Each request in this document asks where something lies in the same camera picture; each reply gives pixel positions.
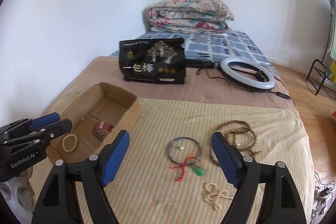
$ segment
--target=blue bangle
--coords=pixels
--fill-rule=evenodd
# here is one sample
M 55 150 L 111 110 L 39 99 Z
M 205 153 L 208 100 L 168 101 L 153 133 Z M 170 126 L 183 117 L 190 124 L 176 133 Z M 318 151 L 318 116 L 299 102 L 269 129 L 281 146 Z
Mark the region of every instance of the blue bangle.
M 173 145 L 175 142 L 177 142 L 177 141 L 179 141 L 179 140 L 182 140 L 182 139 L 193 141 L 193 142 L 197 145 L 198 150 L 199 150 L 199 153 L 198 153 L 197 158 L 194 159 L 194 160 L 191 161 L 191 162 L 186 163 L 186 164 L 183 163 L 183 162 L 177 162 L 177 161 L 173 160 L 172 156 L 170 155 L 170 148 L 172 147 L 172 145 Z M 176 163 L 176 164 L 179 164 L 179 165 L 183 165 L 183 166 L 189 166 L 189 165 L 193 165 L 196 161 L 198 161 L 198 160 L 201 158 L 201 155 L 202 155 L 202 148 L 201 148 L 200 143 L 199 143 L 198 141 L 194 140 L 193 138 L 189 138 L 189 137 L 178 137 L 178 138 L 172 140 L 172 141 L 168 144 L 168 146 L 167 146 L 167 155 L 168 155 L 168 158 L 169 158 L 173 163 Z

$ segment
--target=white ring lamp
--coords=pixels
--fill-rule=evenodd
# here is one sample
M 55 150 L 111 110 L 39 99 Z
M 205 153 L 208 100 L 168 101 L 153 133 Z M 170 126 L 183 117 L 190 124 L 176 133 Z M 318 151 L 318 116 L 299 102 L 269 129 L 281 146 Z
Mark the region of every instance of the white ring lamp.
M 245 77 L 238 72 L 234 71 L 231 65 L 247 65 L 247 67 L 253 68 L 255 70 L 261 71 L 267 77 L 267 82 L 260 82 L 257 80 L 250 79 Z M 259 92 L 268 92 L 275 86 L 275 79 L 273 75 L 268 71 L 266 67 L 258 65 L 256 62 L 252 60 L 247 60 L 239 57 L 229 57 L 222 60 L 220 64 L 220 68 L 222 72 L 224 72 L 225 76 L 228 76 L 230 80 L 234 81 L 238 85 L 243 86 L 244 88 L 251 90 L 251 91 L 259 91 Z

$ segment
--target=baseboard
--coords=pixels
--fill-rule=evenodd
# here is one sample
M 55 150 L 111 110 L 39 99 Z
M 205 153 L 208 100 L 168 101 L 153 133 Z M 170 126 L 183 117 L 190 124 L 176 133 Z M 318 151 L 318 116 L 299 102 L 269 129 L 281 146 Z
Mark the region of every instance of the baseboard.
M 278 65 L 284 66 L 284 67 L 286 67 L 286 68 L 289 68 L 289 69 L 295 70 L 295 71 L 297 71 L 297 72 L 300 72 L 300 73 L 302 73 L 302 74 L 304 74 L 304 75 L 308 75 L 308 73 L 309 73 L 308 71 L 304 71 L 304 70 L 299 69 L 299 68 L 297 68 L 297 67 L 288 65 L 288 64 L 286 64 L 286 63 L 284 63 L 284 62 L 281 62 L 281 61 L 278 61 L 278 60 L 275 60 L 275 59 L 272 59 L 272 58 L 269 58 L 269 57 L 266 57 L 266 58 L 267 58 L 267 60 L 268 60 L 269 62 L 271 62 L 271 63 L 275 63 L 275 64 L 278 64 Z

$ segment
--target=open brown box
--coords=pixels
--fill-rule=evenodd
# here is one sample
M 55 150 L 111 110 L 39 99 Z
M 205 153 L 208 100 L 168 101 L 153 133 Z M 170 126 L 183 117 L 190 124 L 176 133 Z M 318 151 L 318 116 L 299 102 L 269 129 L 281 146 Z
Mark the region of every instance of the open brown box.
M 61 115 L 61 119 L 72 121 L 72 131 L 78 137 L 78 146 L 72 153 L 62 148 L 64 136 L 51 141 L 46 152 L 52 164 L 59 159 L 67 163 L 85 160 L 89 155 L 98 154 L 102 148 L 112 143 L 120 130 L 130 131 L 141 115 L 137 97 L 122 88 L 108 83 L 99 83 L 78 97 Z M 107 122 L 115 127 L 100 141 L 92 134 L 96 122 Z M 75 140 L 65 141 L 67 149 Z

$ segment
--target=red string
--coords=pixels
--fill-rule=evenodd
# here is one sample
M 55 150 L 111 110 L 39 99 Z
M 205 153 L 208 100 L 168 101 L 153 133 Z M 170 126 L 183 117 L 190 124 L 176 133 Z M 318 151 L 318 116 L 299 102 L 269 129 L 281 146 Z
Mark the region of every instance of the red string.
M 175 168 L 181 168 L 182 169 L 181 170 L 181 175 L 177 179 L 175 179 L 175 181 L 181 181 L 183 179 L 184 174 L 185 174 L 184 167 L 187 166 L 186 164 L 188 163 L 188 161 L 190 159 L 196 159 L 196 158 L 195 157 L 186 157 L 185 160 L 184 160 L 184 162 L 183 162 L 183 164 L 176 164 L 176 163 L 174 163 L 175 166 L 173 166 L 173 167 L 171 166 L 170 167 L 170 169 L 175 169 Z

